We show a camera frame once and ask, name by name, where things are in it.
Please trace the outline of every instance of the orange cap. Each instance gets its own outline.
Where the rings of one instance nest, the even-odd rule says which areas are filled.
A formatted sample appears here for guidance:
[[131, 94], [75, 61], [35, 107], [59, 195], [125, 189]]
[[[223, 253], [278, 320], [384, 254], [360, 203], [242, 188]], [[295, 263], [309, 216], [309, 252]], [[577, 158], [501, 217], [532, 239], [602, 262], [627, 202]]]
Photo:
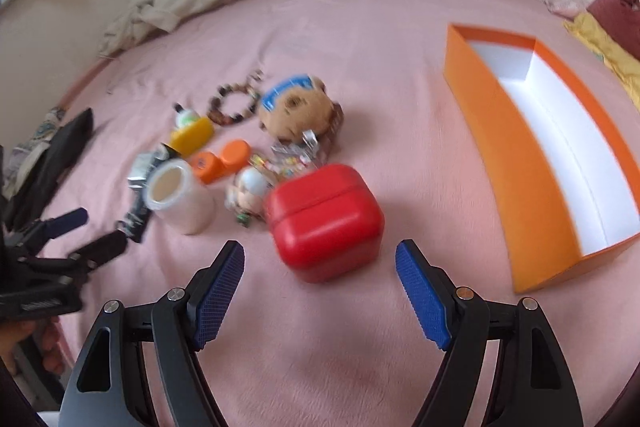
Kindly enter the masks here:
[[220, 153], [220, 160], [229, 174], [242, 169], [249, 163], [249, 158], [251, 158], [251, 146], [244, 140], [229, 142]]
[[189, 165], [193, 173], [205, 185], [209, 185], [213, 180], [225, 174], [225, 166], [220, 158], [209, 151], [194, 154], [189, 159]]

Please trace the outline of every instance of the human hand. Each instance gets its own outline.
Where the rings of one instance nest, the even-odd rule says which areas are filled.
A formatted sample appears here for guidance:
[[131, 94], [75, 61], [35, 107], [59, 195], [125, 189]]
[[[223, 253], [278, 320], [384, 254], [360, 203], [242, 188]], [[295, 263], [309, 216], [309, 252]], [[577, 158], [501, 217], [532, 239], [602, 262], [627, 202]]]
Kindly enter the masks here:
[[[56, 375], [61, 375], [65, 370], [62, 352], [58, 346], [60, 333], [53, 323], [58, 322], [57, 317], [52, 317], [42, 332], [40, 349], [42, 350], [43, 367]], [[36, 330], [36, 322], [4, 322], [0, 324], [0, 357], [9, 372], [16, 373], [15, 360], [12, 350], [20, 341], [28, 338]]]

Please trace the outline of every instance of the orange cardboard tray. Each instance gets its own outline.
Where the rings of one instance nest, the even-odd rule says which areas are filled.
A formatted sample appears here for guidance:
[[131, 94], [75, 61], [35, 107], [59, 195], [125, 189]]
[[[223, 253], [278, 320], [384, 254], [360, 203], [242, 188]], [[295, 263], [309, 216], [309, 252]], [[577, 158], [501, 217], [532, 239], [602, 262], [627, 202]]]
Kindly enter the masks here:
[[494, 190], [516, 293], [601, 266], [640, 237], [635, 159], [542, 42], [451, 25], [444, 74]]

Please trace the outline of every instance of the beaded bracelet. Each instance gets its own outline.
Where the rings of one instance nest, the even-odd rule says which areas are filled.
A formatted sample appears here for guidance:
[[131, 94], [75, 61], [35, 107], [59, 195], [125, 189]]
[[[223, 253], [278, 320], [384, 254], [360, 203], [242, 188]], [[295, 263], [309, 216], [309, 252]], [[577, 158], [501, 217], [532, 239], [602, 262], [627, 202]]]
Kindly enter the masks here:
[[[262, 93], [251, 85], [253, 80], [255, 82], [261, 82], [262, 71], [257, 70], [250, 74], [244, 84], [224, 84], [220, 86], [218, 88], [218, 95], [214, 96], [209, 102], [209, 112], [207, 113], [209, 120], [221, 126], [229, 126], [251, 118], [255, 114], [258, 102], [260, 102], [260, 98], [262, 97]], [[249, 105], [247, 105], [242, 112], [230, 115], [223, 113], [220, 107], [222, 107], [224, 98], [232, 92], [247, 94], [250, 97], [250, 101]]]

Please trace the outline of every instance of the white tape roll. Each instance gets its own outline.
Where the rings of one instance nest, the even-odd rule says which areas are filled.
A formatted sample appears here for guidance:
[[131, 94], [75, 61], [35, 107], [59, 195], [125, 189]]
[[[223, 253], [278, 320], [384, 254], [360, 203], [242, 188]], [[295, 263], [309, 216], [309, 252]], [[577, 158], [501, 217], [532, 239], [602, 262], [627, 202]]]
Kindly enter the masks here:
[[184, 235], [202, 232], [215, 213], [211, 194], [193, 174], [191, 166], [181, 159], [170, 160], [151, 174], [145, 204]]

